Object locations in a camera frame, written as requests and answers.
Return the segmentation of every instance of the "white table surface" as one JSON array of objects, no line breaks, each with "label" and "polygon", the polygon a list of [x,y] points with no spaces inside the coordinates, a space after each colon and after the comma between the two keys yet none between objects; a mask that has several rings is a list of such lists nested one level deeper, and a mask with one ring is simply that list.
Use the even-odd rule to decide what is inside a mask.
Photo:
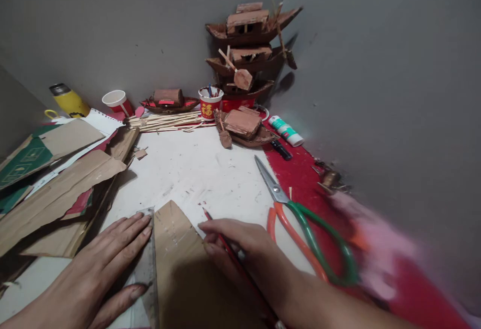
[{"label": "white table surface", "polygon": [[[202,237],[204,234],[197,224],[206,220],[203,207],[214,219],[235,218],[266,227],[273,200],[254,155],[268,169],[271,170],[271,167],[261,148],[249,149],[234,143],[231,150],[224,149],[215,127],[200,128],[191,133],[141,134],[137,146],[148,147],[148,155],[142,160],[134,159],[129,170],[118,178],[120,186],[102,230],[138,210],[151,206],[158,210],[169,200],[177,203]],[[300,225],[290,210],[285,210],[285,213],[294,229],[301,234]],[[276,221],[276,240],[299,269],[314,274],[279,220]],[[18,278],[21,286],[9,287],[0,300],[0,322],[35,299],[69,262],[64,258],[37,259]],[[131,311],[128,310],[110,327],[127,328],[130,322]]]}]

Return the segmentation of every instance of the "left hand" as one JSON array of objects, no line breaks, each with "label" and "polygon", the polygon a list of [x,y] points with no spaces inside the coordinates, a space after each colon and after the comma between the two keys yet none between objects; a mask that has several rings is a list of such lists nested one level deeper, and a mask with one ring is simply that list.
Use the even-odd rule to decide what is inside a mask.
[{"label": "left hand", "polygon": [[37,299],[2,325],[10,328],[103,329],[147,287],[129,285],[103,302],[115,280],[147,243],[150,216],[137,213],[114,222],[72,260]]}]

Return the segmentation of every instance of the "red pencil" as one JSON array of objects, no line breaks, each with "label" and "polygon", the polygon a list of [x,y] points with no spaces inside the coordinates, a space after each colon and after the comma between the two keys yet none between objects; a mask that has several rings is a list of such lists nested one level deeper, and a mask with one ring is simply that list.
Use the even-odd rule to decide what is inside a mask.
[{"label": "red pencil", "polygon": [[[207,217],[208,220],[213,220],[212,216],[205,209],[204,209],[204,214],[205,214],[205,216]],[[242,264],[241,260],[237,256],[237,254],[234,251],[234,249],[232,248],[232,246],[229,244],[228,239],[223,234],[219,234],[219,238],[220,238],[222,244],[225,246],[225,249],[229,253],[230,258],[234,262],[234,264],[235,264],[237,270],[239,271],[239,273],[241,273],[241,275],[244,277],[244,279],[250,284],[252,290],[256,293],[257,297],[260,299],[261,303],[264,305],[264,307],[266,309],[266,310],[263,310],[264,315],[266,315],[266,317],[267,317],[268,321],[270,322],[270,324],[272,325],[272,327],[274,327],[276,329],[285,328],[284,324],[279,319],[276,312],[269,305],[269,302],[267,301],[264,294],[262,294],[262,291],[259,289],[256,282],[254,281],[252,276],[249,274],[247,269],[244,267],[244,265]]]}]

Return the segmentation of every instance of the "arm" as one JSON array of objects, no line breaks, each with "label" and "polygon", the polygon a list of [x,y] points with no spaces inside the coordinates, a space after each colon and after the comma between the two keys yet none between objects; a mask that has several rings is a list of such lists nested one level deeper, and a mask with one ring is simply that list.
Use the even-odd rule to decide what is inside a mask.
[{"label": "arm", "polygon": [[114,222],[60,273],[37,299],[0,329],[104,329],[142,296],[147,287],[129,285],[104,302],[107,291],[147,243],[149,216]]},{"label": "arm", "polygon": [[223,249],[218,234],[245,252],[245,265],[284,324],[296,329],[408,329],[413,326],[357,300],[317,277],[298,270],[260,225],[220,219],[199,224],[207,236],[205,251],[238,287],[242,278]]}]

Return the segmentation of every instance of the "white paper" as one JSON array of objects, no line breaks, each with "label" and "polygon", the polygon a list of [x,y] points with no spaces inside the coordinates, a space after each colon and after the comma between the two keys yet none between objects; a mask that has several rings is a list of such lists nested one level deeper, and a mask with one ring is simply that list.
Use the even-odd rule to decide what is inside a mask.
[{"label": "white paper", "polygon": [[[68,168],[70,165],[72,165],[74,162],[76,162],[78,159],[80,159],[82,156],[87,154],[89,151],[94,149],[95,147],[99,146],[100,144],[104,143],[107,141],[110,136],[117,130],[119,127],[124,126],[122,122],[111,118],[110,116],[107,116],[105,114],[102,114],[100,111],[91,109],[90,114],[87,115],[86,118],[81,118],[82,120],[88,122],[90,125],[92,125],[94,128],[99,130],[102,134],[105,135],[105,139],[96,141],[95,143],[91,144],[90,146],[87,146],[85,149],[79,151],[77,154],[74,154],[70,159],[65,161],[63,164],[60,164],[59,166],[55,167],[55,163],[52,163],[50,165],[50,168],[52,169],[48,173],[46,173],[43,177],[41,177],[39,180],[36,181],[34,184],[33,190],[28,194],[25,198],[27,200],[33,193],[35,193],[38,189],[40,189],[42,186],[47,184],[50,180],[52,180],[54,177],[59,175],[59,173],[62,170],[65,170]],[[75,120],[75,119],[66,119],[66,118],[60,118],[57,121],[55,121],[56,124],[67,124],[68,122]]]}]

